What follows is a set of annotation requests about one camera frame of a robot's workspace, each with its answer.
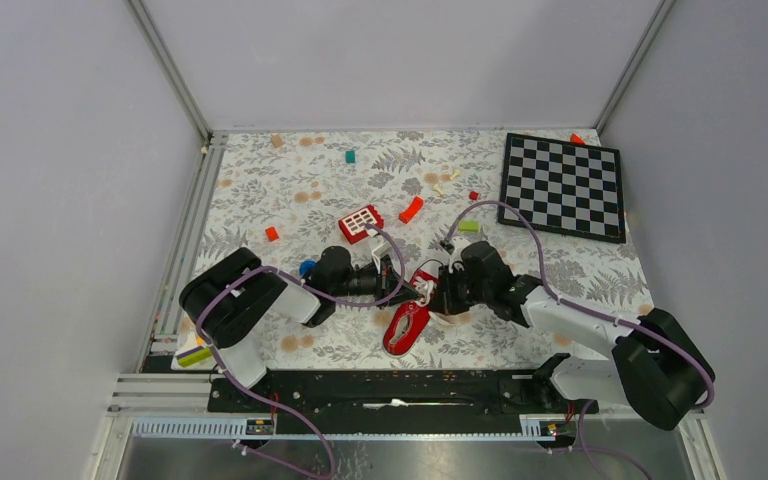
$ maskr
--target blue object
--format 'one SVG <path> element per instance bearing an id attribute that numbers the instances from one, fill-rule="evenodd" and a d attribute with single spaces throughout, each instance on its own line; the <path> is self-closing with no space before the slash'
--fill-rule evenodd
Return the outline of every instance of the blue object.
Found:
<path id="1" fill-rule="evenodd" d="M 309 272 L 310 269 L 313 268 L 315 265 L 316 265 L 315 260 L 305 260 L 299 266 L 299 275 L 304 277 L 307 274 L 307 272 Z"/>

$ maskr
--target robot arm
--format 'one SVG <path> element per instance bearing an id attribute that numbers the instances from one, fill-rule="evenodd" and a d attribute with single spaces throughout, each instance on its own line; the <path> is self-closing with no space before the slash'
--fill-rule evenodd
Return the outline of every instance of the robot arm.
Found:
<path id="1" fill-rule="evenodd" d="M 261 267 L 261 260 L 248 248 L 240 248 L 196 277 L 181 291 L 181 308 L 196 321 L 225 288 L 246 272 Z M 290 318 L 306 327 L 321 325 L 336 310 L 333 300 L 319 298 L 300 283 L 288 282 L 275 269 L 257 273 L 237 290 L 222 298 L 208 312 L 202 328 L 219 349 L 226 366 L 246 387 L 266 374 L 266 365 L 257 353 L 249 333 L 267 314 Z M 343 247 L 328 247 L 316 266 L 302 276 L 307 286 L 332 297 L 372 295 L 382 300 L 399 284 L 399 274 L 387 255 L 363 267 L 352 266 L 351 255 Z M 408 285 L 402 285 L 386 304 L 396 305 L 421 298 Z"/>
<path id="2" fill-rule="evenodd" d="M 599 320 L 553 299 L 539 278 L 514 276 L 486 241 L 467 246 L 460 257 L 460 268 L 440 269 L 431 311 L 452 315 L 485 304 L 504 320 L 562 334 L 605 357 L 582 360 L 556 355 L 547 361 L 538 372 L 563 398 L 629 405 L 652 425 L 672 430 L 705 392 L 700 374 L 672 350 L 627 326 Z M 584 306 L 618 315 L 595 304 Z M 653 309 L 625 319 L 675 343 L 714 378 L 711 367 L 669 313 Z"/>

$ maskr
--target metal floor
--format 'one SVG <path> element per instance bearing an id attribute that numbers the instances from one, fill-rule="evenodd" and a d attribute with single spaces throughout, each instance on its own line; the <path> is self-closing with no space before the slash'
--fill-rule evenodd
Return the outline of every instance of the metal floor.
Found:
<path id="1" fill-rule="evenodd" d="M 656 479 L 693 478 L 681 435 L 640 420 L 586 421 L 588 444 L 617 449 L 640 461 Z M 599 479 L 583 453 L 548 455 L 534 443 L 505 441 L 338 441 L 335 479 Z M 230 442 L 133 438 L 121 480 L 289 480 L 303 476 L 254 456 L 242 457 Z M 273 441 L 262 447 L 314 471 L 327 471 L 317 441 Z M 596 455 L 613 480 L 640 479 L 627 462 Z"/>

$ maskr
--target red and white object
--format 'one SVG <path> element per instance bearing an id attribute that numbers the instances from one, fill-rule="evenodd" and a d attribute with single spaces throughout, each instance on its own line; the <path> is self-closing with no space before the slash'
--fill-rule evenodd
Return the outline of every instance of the red and white object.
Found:
<path id="1" fill-rule="evenodd" d="M 390 326 L 384 332 L 384 351 L 390 355 L 402 356 L 408 353 L 431 318 L 427 305 L 437 287 L 437 277 L 425 270 L 419 270 L 410 284 L 425 296 L 418 302 L 399 305 L 393 315 Z"/>
<path id="2" fill-rule="evenodd" d="M 354 245 L 369 236 L 369 232 L 364 227 L 369 223 L 378 228 L 384 228 L 384 219 L 381 218 L 381 215 L 378 215 L 378 212 L 372 205 L 367 205 L 354 213 L 346 215 L 337 222 L 337 225 L 340 226 L 340 230 L 346 236 L 346 240 Z"/>

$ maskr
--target orange block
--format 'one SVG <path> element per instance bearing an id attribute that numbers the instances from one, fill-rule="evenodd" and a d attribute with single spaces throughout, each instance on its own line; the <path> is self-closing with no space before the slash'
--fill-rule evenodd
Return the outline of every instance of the orange block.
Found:
<path id="1" fill-rule="evenodd" d="M 402 223 L 410 222 L 413 219 L 413 216 L 416 215 L 416 212 L 422 208 L 423 204 L 425 204 L 425 201 L 423 201 L 421 198 L 413 197 L 413 202 L 411 202 L 408 209 L 399 214 L 399 220 L 401 220 Z"/>
<path id="2" fill-rule="evenodd" d="M 275 230 L 275 227 L 267 228 L 266 229 L 266 238 L 268 238 L 270 242 L 274 242 L 275 240 L 278 240 L 280 238 L 278 236 L 278 230 Z"/>

